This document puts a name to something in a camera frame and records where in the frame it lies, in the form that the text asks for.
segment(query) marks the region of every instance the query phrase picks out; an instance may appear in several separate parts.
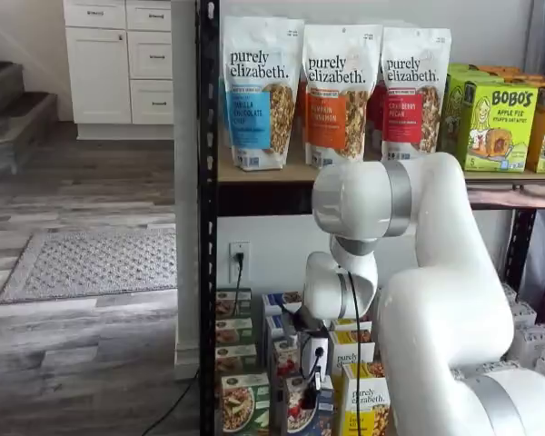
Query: kitchen cabinet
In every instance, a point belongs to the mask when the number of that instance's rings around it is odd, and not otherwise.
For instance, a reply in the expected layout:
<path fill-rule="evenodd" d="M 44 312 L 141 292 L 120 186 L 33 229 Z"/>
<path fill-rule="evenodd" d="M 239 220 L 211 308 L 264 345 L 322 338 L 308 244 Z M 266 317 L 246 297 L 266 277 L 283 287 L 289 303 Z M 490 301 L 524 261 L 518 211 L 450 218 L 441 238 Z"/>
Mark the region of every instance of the kitchen cabinet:
<path fill-rule="evenodd" d="M 124 139 L 172 134 L 170 2 L 63 1 L 79 136 Z"/>
<path fill-rule="evenodd" d="M 125 30 L 67 28 L 74 121 L 132 122 Z"/>

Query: gray floor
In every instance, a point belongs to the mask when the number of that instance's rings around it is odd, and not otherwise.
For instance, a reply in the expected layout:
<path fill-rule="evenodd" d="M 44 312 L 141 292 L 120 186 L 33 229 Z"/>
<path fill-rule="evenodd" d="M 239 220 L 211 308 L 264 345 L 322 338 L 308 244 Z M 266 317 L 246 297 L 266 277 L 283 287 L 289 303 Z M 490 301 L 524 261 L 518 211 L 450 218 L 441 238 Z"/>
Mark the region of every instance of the gray floor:
<path fill-rule="evenodd" d="M 0 182 L 0 289 L 35 231 L 173 225 L 167 142 L 78 143 L 60 125 Z M 175 290 L 0 305 L 0 436 L 138 436 L 173 380 Z M 197 434 L 193 390 L 153 435 Z"/>

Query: purely elizabeth granola bag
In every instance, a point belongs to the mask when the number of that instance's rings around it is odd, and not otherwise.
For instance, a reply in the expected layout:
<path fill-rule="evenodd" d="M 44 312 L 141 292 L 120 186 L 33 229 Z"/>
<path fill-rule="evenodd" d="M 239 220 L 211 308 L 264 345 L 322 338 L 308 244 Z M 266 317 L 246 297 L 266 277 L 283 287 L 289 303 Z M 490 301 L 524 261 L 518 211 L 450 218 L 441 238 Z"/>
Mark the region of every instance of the purely elizabeth granola bag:
<path fill-rule="evenodd" d="M 291 139 L 303 20 L 224 18 L 223 73 L 234 164 L 281 169 Z"/>
<path fill-rule="evenodd" d="M 306 25 L 307 164 L 363 160 L 367 102 L 380 64 L 380 25 Z"/>
<path fill-rule="evenodd" d="M 436 151 L 450 52 L 449 29 L 383 29 L 383 159 Z"/>

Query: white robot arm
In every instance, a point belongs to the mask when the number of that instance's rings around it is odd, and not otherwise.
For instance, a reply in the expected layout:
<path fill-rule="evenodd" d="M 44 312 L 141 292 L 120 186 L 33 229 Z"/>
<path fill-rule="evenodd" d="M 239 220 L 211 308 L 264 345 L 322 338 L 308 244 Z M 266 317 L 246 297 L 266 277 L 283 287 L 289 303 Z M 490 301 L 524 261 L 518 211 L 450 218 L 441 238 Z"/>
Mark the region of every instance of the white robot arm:
<path fill-rule="evenodd" d="M 510 308 L 448 154 L 323 169 L 313 214 L 332 257 L 307 262 L 304 304 L 319 319 L 354 318 L 377 286 L 373 247 L 416 225 L 418 268 L 381 291 L 378 334 L 401 436 L 545 436 L 545 378 L 527 370 L 455 381 L 450 368 L 497 361 L 513 336 Z"/>

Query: gray rug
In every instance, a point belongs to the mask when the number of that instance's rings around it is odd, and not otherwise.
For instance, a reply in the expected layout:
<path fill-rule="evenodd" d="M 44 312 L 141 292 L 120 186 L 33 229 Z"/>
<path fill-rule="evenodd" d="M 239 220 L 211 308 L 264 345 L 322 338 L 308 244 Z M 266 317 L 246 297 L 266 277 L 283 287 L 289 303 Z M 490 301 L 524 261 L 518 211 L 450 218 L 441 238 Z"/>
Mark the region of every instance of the gray rug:
<path fill-rule="evenodd" d="M 175 287 L 175 229 L 39 233 L 0 292 L 0 303 Z"/>

